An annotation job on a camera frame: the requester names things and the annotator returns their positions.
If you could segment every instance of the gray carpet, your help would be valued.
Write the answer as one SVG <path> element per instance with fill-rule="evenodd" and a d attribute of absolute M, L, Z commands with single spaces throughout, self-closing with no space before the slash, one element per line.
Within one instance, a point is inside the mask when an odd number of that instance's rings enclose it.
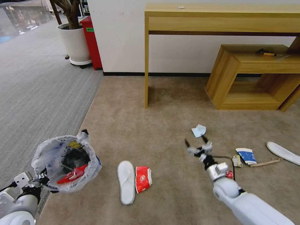
<path fill-rule="evenodd" d="M 46 0 L 26 0 L 21 2 L 4 2 L 0 6 L 47 6 Z"/>
<path fill-rule="evenodd" d="M 102 71 L 65 60 L 55 20 L 0 45 L 0 187 L 31 170 L 41 142 L 76 134 Z"/>

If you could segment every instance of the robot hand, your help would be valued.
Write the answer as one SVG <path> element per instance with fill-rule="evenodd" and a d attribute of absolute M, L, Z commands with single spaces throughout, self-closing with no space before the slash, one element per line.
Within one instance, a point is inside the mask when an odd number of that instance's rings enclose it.
<path fill-rule="evenodd" d="M 295 225 L 283 214 L 254 194 L 245 192 L 239 185 L 227 177 L 228 165 L 218 164 L 211 155 L 212 143 L 203 137 L 205 145 L 191 147 L 185 140 L 187 152 L 194 154 L 203 163 L 208 177 L 213 183 L 213 193 L 223 202 L 235 217 L 244 225 Z"/>
<path fill-rule="evenodd" d="M 48 181 L 43 173 L 32 178 L 29 172 L 23 172 L 11 185 L 0 190 L 0 225 L 34 225 L 41 188 Z"/>

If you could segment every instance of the black baseboard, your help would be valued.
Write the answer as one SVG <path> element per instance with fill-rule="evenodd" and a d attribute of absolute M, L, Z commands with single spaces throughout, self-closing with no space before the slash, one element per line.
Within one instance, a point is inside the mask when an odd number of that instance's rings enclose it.
<path fill-rule="evenodd" d="M 103 72 L 104 76 L 144 76 L 143 72 Z M 149 73 L 150 77 L 209 77 L 210 73 Z M 237 77 L 260 77 L 261 74 L 239 73 Z"/>

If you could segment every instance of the floor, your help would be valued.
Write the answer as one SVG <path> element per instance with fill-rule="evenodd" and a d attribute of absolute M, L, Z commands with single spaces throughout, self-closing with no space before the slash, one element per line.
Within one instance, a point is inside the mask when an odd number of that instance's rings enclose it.
<path fill-rule="evenodd" d="M 24 16 L 22 23 L 30 21 Z M 55 17 L 1 43 L 0 52 L 0 187 L 4 187 L 20 172 L 32 171 L 38 144 L 79 131 L 103 73 L 65 60 Z"/>
<path fill-rule="evenodd" d="M 1 6 L 46 6 L 46 0 L 25 0 L 20 2 L 3 2 L 0 3 Z"/>
<path fill-rule="evenodd" d="M 82 190 L 50 194 L 40 224 L 240 224 L 214 197 L 204 166 L 186 153 L 184 139 L 202 145 L 191 131 L 201 124 L 214 155 L 232 157 L 235 148 L 244 147 L 253 149 L 259 163 L 277 159 L 267 141 L 299 155 L 300 101 L 285 113 L 217 111 L 206 83 L 202 77 L 150 77 L 145 110 L 143 77 L 104 77 L 81 126 L 88 129 L 103 167 Z M 120 202 L 117 166 L 122 160 L 152 170 L 152 186 L 128 206 Z M 300 221 L 299 166 L 285 160 L 244 165 L 236 168 L 236 181 L 295 224 Z"/>
<path fill-rule="evenodd" d="M 19 2 L 19 5 L 20 3 L 26 5 L 27 1 Z M 8 3 L 0 4 L 0 44 L 55 20 L 42 6 L 3 6 L 4 4 Z"/>

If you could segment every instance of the potted plant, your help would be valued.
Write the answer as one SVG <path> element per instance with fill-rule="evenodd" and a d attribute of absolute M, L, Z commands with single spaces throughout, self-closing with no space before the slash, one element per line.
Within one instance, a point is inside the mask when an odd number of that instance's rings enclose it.
<path fill-rule="evenodd" d="M 53 2 L 63 9 L 68 19 L 68 23 L 58 26 L 58 30 L 71 64 L 81 66 L 91 63 L 87 41 L 77 17 L 78 0 L 73 0 L 72 3 L 69 0 L 53 0 Z"/>

